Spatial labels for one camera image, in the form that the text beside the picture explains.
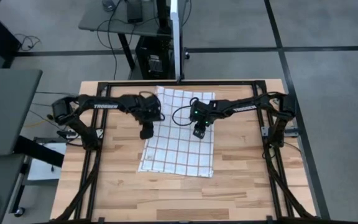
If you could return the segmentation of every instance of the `wooden table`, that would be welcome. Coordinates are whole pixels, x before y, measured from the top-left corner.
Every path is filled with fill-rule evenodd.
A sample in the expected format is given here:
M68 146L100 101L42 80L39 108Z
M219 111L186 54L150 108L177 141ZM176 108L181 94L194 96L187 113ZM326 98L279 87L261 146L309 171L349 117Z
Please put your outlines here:
M267 91L284 92L281 80L266 80ZM98 82L83 82L81 94L95 95ZM170 86L190 91L213 91L216 99L236 100L252 96L250 86ZM113 87L112 96L155 91L155 86ZM92 111L81 116L90 125ZM217 120L214 131L214 175L212 178L137 172L144 141L141 127L130 115L110 110L106 123L93 220L265 220L274 216L272 193L262 139L255 111ZM297 146L297 140L286 139ZM281 148L290 190L300 203L315 214L300 152ZM51 218L59 216L75 196L80 184L85 150L68 146ZM286 215L283 195L280 203ZM81 217L85 216L88 195Z

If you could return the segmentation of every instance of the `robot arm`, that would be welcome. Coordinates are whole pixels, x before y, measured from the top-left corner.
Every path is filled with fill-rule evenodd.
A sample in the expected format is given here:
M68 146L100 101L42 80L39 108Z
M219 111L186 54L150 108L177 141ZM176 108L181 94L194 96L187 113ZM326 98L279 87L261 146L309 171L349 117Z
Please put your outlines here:
M73 109L70 103L77 103L77 109ZM141 139L151 138L153 121L163 121L161 118L161 104L158 98L151 94L148 97L141 95L122 95L120 97L101 97L80 95L77 97L65 97L52 104L53 117L59 125L67 125L76 131L83 141L86 150L99 147L99 139L96 130L87 127L81 120L80 115L90 109L119 110L130 113L139 124L143 125L140 132Z
M280 100L279 109L276 110L270 100ZM234 113L263 109L277 117L272 127L269 127L268 142L273 146L282 147L285 126L295 117L295 101L283 93L271 92L260 96L241 100L212 100L205 104L196 99L191 104L190 121L196 122L193 134L202 139L206 127L213 124L216 119L232 116Z

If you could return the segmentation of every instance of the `gray desk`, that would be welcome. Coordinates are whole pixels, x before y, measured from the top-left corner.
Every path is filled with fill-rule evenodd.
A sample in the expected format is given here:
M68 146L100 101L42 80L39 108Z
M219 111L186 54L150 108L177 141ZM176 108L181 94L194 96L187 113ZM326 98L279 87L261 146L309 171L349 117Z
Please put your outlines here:
M183 16L185 14L186 1L179 0L179 18L183 21ZM172 34L162 34L158 32L158 19L153 19L157 17L157 8L154 1L142 1L143 9L143 22L140 22L139 25L134 29L133 24L126 24L120 21L115 21L115 19L122 20L127 22L127 11L126 3L124 0L118 5L117 11L112 18L110 23L110 32L118 34L133 34L142 35L142 36L151 36L151 37L171 37ZM107 32L108 31L108 20L110 20L112 12L106 12L103 10L101 0L95 0L88 4L86 8L85 15L82 17L78 28L83 30L96 31L98 30L99 25L104 22L99 28L99 31Z
M24 161L24 155L0 156L0 223L4 218L16 180Z
M0 223L22 169L24 154L55 166L63 162L60 153L19 135L41 74L40 70L0 69ZM20 197L16 197L14 205L19 202Z
M184 21L185 11L186 11L186 2L188 0L179 0L178 1L178 12L179 12L179 21L182 23ZM117 33L119 40L122 45L122 49L127 58L129 67L131 70L134 70L136 65L134 59L132 57L131 50L129 48L129 44L125 37L125 34L134 34L141 36L149 36L149 37L161 37L161 38L172 38L172 33L162 33L159 32L158 19L154 19L157 17L157 7L155 5L155 0L153 1L142 1L142 13L143 13L143 22L137 24L134 27L133 24L125 23L127 22L127 11L126 11L126 3L124 0L118 5L114 17L111 20L110 28L108 29L108 21L112 15L112 12L106 12L103 10L101 0L95 0L88 4L85 15L82 17L78 28L83 30L90 31L103 31L103 32L112 32ZM182 37L180 37L180 49L182 51ZM141 74L139 69L133 71L134 75L130 75L133 78L140 78Z
M40 70L0 69L0 155L12 154L41 74Z

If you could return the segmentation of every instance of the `computer tower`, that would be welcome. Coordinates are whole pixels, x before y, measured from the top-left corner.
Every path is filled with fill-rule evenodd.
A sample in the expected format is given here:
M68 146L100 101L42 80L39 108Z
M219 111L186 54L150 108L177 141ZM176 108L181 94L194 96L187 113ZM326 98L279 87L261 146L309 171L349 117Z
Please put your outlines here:
M135 51L144 80L168 79L169 46L170 40L140 37Z

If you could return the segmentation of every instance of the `white checkered towel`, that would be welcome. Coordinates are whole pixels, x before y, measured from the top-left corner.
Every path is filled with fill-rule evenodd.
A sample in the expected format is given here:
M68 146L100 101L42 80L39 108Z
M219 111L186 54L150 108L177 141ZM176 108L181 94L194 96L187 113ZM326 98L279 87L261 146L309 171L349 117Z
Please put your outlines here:
M193 135L194 123L178 126L172 121L172 113L179 107L190 105L193 97L209 103L215 93L195 93L157 87L165 121L154 122L154 137L146 140L139 172L152 171L168 174L212 177L213 174L213 125L207 128L203 139ZM175 121L188 124L190 108L175 114Z

